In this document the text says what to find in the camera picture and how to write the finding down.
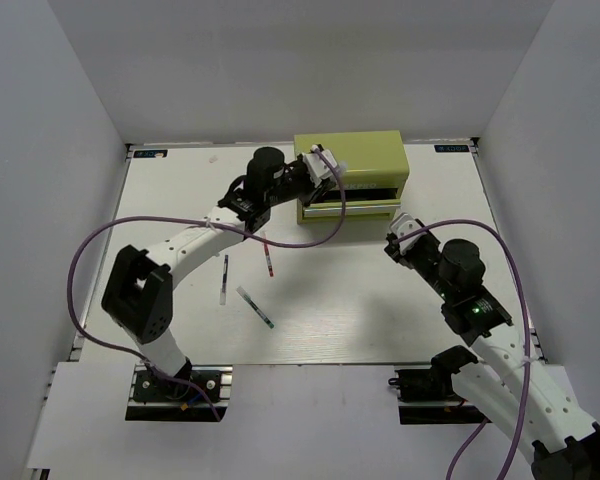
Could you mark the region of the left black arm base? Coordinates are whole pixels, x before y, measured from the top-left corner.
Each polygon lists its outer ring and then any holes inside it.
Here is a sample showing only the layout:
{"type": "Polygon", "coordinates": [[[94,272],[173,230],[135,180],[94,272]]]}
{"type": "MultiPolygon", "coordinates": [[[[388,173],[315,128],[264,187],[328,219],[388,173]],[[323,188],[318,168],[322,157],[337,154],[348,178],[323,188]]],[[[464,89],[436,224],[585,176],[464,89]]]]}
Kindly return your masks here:
{"type": "Polygon", "coordinates": [[[222,420],[229,406],[233,377],[231,366],[194,367],[190,382],[213,403],[190,386],[160,379],[144,365],[137,365],[132,376],[125,413],[126,421],[214,423],[222,420]]]}

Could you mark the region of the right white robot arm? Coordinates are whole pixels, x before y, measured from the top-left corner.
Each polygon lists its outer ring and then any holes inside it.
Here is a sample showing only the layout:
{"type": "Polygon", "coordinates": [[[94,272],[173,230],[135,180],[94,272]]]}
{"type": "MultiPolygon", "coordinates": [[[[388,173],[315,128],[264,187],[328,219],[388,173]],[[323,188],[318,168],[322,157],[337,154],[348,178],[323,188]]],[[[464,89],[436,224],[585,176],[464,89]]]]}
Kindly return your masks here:
{"type": "Polygon", "coordinates": [[[517,443],[534,478],[600,479],[600,424],[525,353],[511,316],[483,284],[478,247],[431,233],[387,241],[388,256],[442,298],[443,317],[463,340],[433,358],[433,390],[472,403],[517,443]]]}

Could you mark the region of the green metal drawer toolbox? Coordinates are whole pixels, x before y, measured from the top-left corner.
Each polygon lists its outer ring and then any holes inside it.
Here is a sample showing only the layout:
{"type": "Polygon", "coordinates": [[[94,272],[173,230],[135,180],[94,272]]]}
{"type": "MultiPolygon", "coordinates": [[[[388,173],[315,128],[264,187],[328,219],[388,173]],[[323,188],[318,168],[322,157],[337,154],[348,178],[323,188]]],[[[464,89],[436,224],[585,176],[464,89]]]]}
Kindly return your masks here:
{"type": "Polygon", "coordinates": [[[294,152],[308,153],[320,145],[331,152],[346,171],[345,193],[338,187],[309,207],[297,207],[300,223],[336,220],[346,201],[349,220],[390,220],[401,206],[410,175],[407,154],[399,131],[298,134],[294,152]]]}

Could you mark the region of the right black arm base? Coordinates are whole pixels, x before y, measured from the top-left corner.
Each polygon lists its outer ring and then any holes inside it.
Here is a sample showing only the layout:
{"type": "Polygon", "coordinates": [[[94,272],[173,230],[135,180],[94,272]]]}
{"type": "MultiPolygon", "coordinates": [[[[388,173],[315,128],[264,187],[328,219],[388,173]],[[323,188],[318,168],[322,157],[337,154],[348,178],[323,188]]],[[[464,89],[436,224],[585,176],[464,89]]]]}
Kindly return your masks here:
{"type": "Polygon", "coordinates": [[[473,425],[485,419],[453,391],[450,376],[433,367],[397,369],[387,383],[397,394],[401,425],[473,425]]]}

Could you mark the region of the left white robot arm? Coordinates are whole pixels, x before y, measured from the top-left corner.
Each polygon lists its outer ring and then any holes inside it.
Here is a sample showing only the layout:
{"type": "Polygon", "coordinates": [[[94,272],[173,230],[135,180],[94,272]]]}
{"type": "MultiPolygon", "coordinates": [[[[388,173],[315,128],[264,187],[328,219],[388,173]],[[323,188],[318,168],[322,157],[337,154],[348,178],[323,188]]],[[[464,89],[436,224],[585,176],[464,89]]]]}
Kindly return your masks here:
{"type": "Polygon", "coordinates": [[[156,384],[168,398],[185,396],[192,378],[191,363],[170,330],[178,284],[260,230],[273,207],[294,200],[308,206],[334,188],[340,176],[335,157],[321,145],[292,162],[275,147],[260,147],[201,224],[151,247],[126,246],[117,254],[102,308],[160,371],[156,384]]]}

